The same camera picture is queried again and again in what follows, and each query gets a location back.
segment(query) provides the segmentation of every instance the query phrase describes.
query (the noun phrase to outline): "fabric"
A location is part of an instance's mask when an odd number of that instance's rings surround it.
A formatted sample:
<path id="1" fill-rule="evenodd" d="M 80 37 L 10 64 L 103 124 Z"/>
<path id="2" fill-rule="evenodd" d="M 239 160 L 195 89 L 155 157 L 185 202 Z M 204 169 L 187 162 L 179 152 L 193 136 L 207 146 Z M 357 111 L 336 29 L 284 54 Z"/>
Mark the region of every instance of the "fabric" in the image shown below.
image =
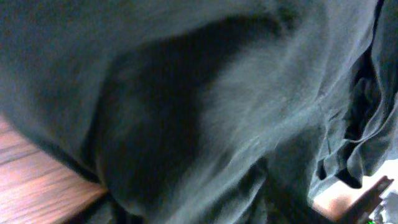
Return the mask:
<path id="1" fill-rule="evenodd" d="M 396 151 L 397 1 L 0 6 L 2 113 L 146 223 L 264 223 L 267 177 L 304 202 Z"/>

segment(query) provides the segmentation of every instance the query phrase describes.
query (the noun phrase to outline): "wood grain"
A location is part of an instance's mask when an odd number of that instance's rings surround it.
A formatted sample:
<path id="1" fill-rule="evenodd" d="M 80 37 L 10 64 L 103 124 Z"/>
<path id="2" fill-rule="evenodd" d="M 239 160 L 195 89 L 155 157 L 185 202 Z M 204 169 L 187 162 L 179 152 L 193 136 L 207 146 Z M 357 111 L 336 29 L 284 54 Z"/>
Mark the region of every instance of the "wood grain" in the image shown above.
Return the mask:
<path id="1" fill-rule="evenodd" d="M 60 223 L 105 193 L 30 144 L 0 117 L 0 223 Z"/>

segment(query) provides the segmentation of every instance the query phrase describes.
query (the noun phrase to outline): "brown wood plank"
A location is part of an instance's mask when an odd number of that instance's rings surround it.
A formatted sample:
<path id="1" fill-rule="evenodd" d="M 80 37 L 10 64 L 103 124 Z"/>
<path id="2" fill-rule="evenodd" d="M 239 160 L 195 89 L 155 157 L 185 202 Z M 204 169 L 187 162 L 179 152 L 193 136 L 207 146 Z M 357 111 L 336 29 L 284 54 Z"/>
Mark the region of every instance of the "brown wood plank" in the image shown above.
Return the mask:
<path id="1" fill-rule="evenodd" d="M 105 193 L 12 131 L 0 116 L 0 223 L 60 223 Z"/>

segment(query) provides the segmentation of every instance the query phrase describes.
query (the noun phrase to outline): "dark gray cloth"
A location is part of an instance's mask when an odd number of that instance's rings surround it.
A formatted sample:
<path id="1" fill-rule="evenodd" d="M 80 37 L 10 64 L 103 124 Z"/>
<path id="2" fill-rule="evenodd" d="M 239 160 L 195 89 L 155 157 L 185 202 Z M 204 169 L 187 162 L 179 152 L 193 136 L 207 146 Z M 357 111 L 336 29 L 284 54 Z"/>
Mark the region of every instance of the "dark gray cloth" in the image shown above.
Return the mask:
<path id="1" fill-rule="evenodd" d="M 148 223 L 263 223 L 268 175 L 306 200 L 396 150 L 397 1 L 0 6 L 2 113 Z"/>

